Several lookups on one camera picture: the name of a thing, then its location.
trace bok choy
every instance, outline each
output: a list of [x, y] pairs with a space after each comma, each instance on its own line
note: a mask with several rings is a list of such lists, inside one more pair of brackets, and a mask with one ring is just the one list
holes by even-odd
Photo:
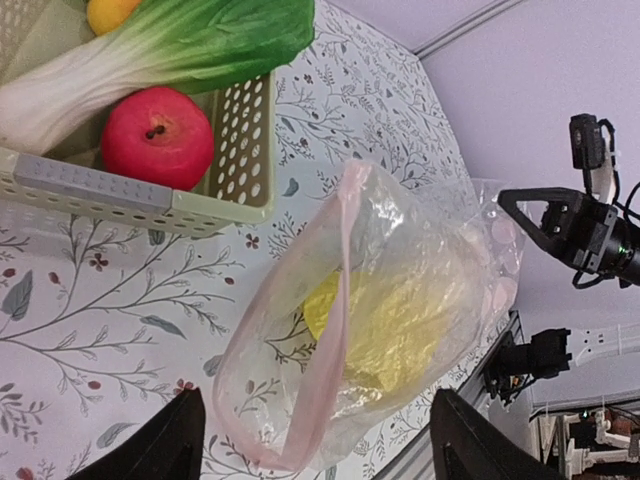
[[136, 90], [266, 74], [311, 43], [313, 15], [314, 0], [144, 0], [117, 30], [0, 87], [0, 146], [42, 155]]

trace tablecloth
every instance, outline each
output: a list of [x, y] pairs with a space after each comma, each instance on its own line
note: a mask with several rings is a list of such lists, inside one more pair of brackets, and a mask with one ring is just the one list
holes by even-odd
[[[261, 279], [335, 191], [347, 158], [372, 159], [408, 188], [467, 178], [417, 58], [322, 1], [316, 27], [313, 46], [278, 70], [268, 223], [195, 240], [0, 204], [0, 479], [66, 478], [183, 389], [207, 400]], [[289, 335], [303, 329], [294, 322]], [[268, 345], [301, 368], [313, 351], [287, 349], [286, 337]], [[459, 385], [482, 354], [440, 384]], [[269, 383], [238, 381], [247, 402], [268, 401]], [[256, 469], [209, 417], [203, 478], [372, 478], [427, 423], [435, 388], [326, 472]]]

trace beige basket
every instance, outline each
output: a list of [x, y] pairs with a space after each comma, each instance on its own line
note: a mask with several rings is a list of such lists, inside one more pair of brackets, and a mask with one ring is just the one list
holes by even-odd
[[[74, 0], [0, 0], [3, 82], [91, 38]], [[202, 237], [230, 223], [260, 223], [273, 207], [274, 75], [194, 98], [208, 112], [216, 152], [193, 192], [100, 171], [105, 115], [48, 156], [0, 148], [0, 197], [61, 212]], [[85, 149], [85, 155], [69, 157]]]

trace transparent plastic bag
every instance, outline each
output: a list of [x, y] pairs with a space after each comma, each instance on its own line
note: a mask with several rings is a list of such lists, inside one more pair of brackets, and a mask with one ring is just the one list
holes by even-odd
[[[337, 463], [495, 328], [515, 300], [524, 237], [498, 211], [499, 185], [476, 187], [412, 192], [377, 165], [347, 163], [216, 375], [217, 420], [249, 460], [288, 471]], [[304, 306], [318, 322], [309, 329], [303, 304], [326, 303], [332, 276], [330, 310]]]

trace white wall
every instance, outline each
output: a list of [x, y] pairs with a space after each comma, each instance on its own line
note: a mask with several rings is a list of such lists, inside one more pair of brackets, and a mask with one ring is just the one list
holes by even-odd
[[491, 0], [330, 0], [415, 50]]
[[[587, 112], [616, 126], [625, 198], [640, 181], [639, 19], [636, 0], [530, 0], [427, 59], [471, 173], [581, 189], [568, 123]], [[517, 304], [528, 334], [640, 322], [640, 288], [578, 292], [572, 274], [529, 245]], [[540, 382], [535, 400], [633, 390], [639, 364], [637, 354], [584, 366]]]

